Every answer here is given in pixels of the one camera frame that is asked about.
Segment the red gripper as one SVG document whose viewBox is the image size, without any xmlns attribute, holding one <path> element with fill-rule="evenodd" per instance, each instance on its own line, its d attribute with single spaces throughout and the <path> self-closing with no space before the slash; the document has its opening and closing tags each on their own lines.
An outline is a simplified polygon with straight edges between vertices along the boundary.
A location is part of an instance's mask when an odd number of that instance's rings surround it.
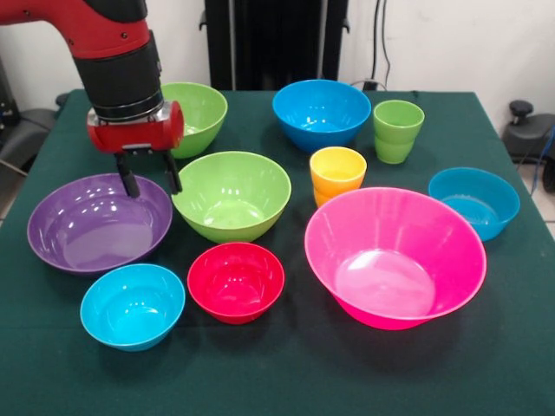
<svg viewBox="0 0 555 416">
<path fill-rule="evenodd" d="M 98 150 L 115 153 L 116 167 L 130 198 L 138 198 L 140 189 L 123 152 L 140 149 L 163 151 L 170 191 L 172 194 L 182 192 L 179 172 L 170 151 L 178 147 L 184 137 L 184 116 L 177 101 L 165 101 L 153 114 L 123 122 L 104 121 L 91 108 L 87 114 L 87 130 Z"/>
</svg>

